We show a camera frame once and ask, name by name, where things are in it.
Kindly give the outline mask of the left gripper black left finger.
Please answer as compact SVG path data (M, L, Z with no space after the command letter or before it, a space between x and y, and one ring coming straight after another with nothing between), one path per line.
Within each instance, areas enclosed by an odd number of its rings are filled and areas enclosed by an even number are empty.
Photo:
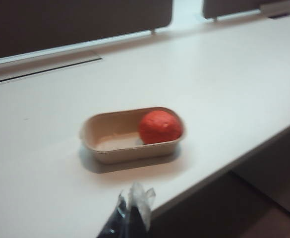
M119 194L114 211L98 234L98 238L127 238L129 210L122 193Z

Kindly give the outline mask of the left gripper plastic-wrapped right finger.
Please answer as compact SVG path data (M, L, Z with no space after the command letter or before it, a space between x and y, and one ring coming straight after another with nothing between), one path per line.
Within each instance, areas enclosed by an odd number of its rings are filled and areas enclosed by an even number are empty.
M145 190L135 182L128 194L128 237L146 238L151 226L152 207L156 198L153 188Z

